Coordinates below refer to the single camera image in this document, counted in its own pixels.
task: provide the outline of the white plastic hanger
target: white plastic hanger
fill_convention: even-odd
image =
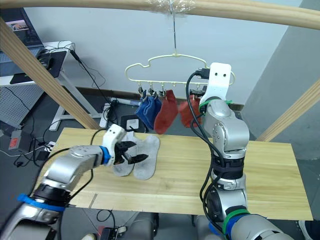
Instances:
[[[172,19],[173,19],[173,39],[174,39],[174,53],[172,54],[168,54],[168,55],[160,55],[160,56],[154,56],[152,58],[148,59],[148,64],[147,65],[143,65],[140,62],[131,64],[129,66],[127,66],[124,70],[124,74],[125,77],[127,79],[129,79],[130,81],[133,82],[138,82],[138,85],[141,86],[141,83],[149,83],[150,85],[152,85],[153,83],[161,83],[161,86],[163,86],[164,84],[172,84],[173,87],[176,86],[176,84],[186,84],[186,81],[157,81],[157,80],[146,80],[146,79],[133,79],[130,78],[128,76],[128,70],[135,67],[135,66],[141,66],[142,68],[149,68],[151,67],[151,61],[156,60],[156,59],[162,59],[162,58],[179,58],[179,57],[184,57],[184,58],[190,58],[190,59],[195,59],[197,61],[200,61],[203,63],[204,68],[209,69],[210,67],[208,66],[207,62],[205,60],[203,60],[202,58],[196,57],[196,56],[191,56],[191,55],[186,55],[186,54],[180,54],[177,53],[177,42],[176,42],[176,18],[175,18],[175,11],[173,11],[173,1],[170,0],[170,12],[172,14]],[[232,76],[233,76],[233,81],[229,84],[232,85],[235,80],[236,80],[236,76],[233,72],[231,72]],[[207,85],[208,83],[206,82],[190,82],[190,84],[195,84],[197,89],[200,87],[200,85]]]

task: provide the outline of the wooden beam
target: wooden beam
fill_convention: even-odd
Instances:
[[[146,0],[1,0],[0,7],[80,7],[169,12]],[[320,11],[251,0],[196,0],[185,14],[240,19],[320,30]]]
[[[0,17],[0,49],[86,129],[99,129],[99,125],[95,120],[87,114],[31,54],[27,47],[6,25],[2,17]]]
[[[269,142],[320,100],[320,78],[257,141]]]

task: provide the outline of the red sock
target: red sock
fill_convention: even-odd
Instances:
[[[155,118],[154,130],[157,134],[164,134],[178,115],[176,97],[172,90],[165,92],[161,110]]]
[[[193,108],[193,111],[196,116],[200,115],[199,112],[199,103],[200,99],[197,97],[194,97],[193,95],[190,95],[189,97],[191,101],[191,106]],[[194,119],[192,116],[192,113],[190,111],[190,108],[188,106],[188,102],[184,101],[179,105],[179,113],[181,115],[181,122],[186,128],[190,128],[191,120]]]

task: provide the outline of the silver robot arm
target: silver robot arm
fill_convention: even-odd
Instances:
[[[113,124],[103,136],[102,145],[71,147],[66,155],[59,156],[44,174],[39,187],[31,196],[21,194],[22,205],[7,221],[1,232],[1,240],[54,239],[56,231],[51,227],[72,199],[71,192],[83,173],[99,167],[143,161],[148,156],[129,156],[126,151],[135,145],[121,141],[126,131]]]
[[[223,223],[222,232],[232,240],[293,240],[266,218],[247,210],[246,175],[243,173],[249,129],[226,104],[231,66],[214,62],[210,69],[195,72],[208,79],[200,100],[205,112],[203,128],[223,156],[214,152],[211,180],[205,199],[210,222]]]

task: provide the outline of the monitor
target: monitor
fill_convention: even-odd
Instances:
[[[0,16],[28,48],[43,47],[23,8],[0,9]]]

